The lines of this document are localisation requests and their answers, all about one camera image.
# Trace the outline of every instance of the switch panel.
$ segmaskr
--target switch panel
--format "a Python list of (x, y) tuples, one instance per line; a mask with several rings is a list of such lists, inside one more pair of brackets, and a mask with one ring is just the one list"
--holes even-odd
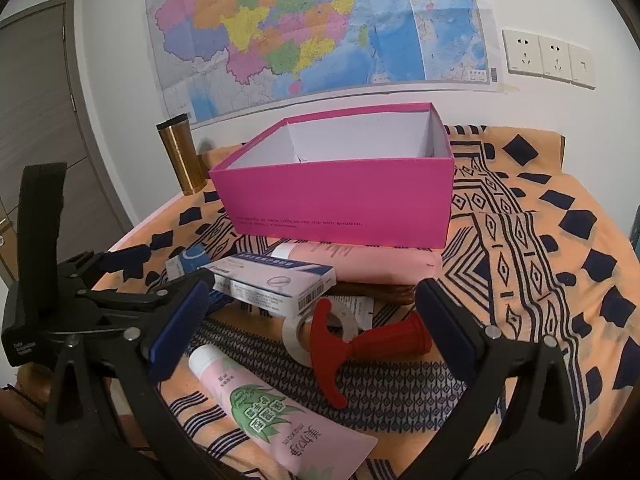
[(596, 70), (593, 56), (586, 48), (569, 45), (571, 72), (574, 85), (596, 88)]
[(570, 83), (572, 75), (568, 44), (546, 36), (539, 36), (538, 39), (542, 53), (542, 76)]

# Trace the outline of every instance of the red plastic handle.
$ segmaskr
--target red plastic handle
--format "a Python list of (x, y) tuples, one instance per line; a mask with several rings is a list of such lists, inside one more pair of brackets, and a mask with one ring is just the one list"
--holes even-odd
[(431, 336), (412, 312), (404, 321), (363, 332), (348, 345), (350, 357), (359, 360), (422, 355), (431, 350)]
[(311, 365), (318, 385), (334, 408), (347, 406), (347, 398), (335, 386), (335, 374), (349, 357), (380, 359), (426, 354), (431, 350), (431, 336), (417, 312), (400, 323), (369, 330), (345, 343), (327, 330), (330, 311), (329, 300), (318, 301), (311, 323)]

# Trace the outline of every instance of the open box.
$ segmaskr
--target open box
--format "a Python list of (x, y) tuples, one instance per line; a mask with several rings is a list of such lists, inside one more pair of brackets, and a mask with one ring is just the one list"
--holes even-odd
[(454, 159), (430, 103), (274, 124), (209, 172), (240, 234), (442, 248)]

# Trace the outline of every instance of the screw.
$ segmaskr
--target screw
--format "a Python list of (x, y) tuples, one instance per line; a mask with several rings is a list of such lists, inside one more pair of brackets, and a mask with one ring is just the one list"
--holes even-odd
[(502, 331), (495, 325), (489, 325), (484, 327), (484, 334), (489, 339), (498, 339), (502, 335)]
[(552, 335), (545, 335), (542, 338), (542, 341), (549, 348), (555, 348), (556, 346), (558, 346), (558, 340), (555, 337), (553, 337)]
[(80, 336), (78, 334), (70, 334), (66, 336), (65, 345), (69, 348), (73, 348), (80, 342)]
[(137, 326), (130, 326), (123, 332), (122, 336), (127, 341), (135, 341), (140, 337), (140, 329)]

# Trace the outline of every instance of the barcode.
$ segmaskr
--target barcode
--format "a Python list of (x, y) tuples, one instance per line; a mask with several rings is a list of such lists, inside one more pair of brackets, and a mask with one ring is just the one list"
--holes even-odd
[(314, 290), (308, 293), (302, 300), (298, 301), (298, 310), (302, 309), (305, 305), (311, 303), (315, 298), (320, 296), (324, 291), (324, 283), (320, 283), (320, 285), (316, 286)]

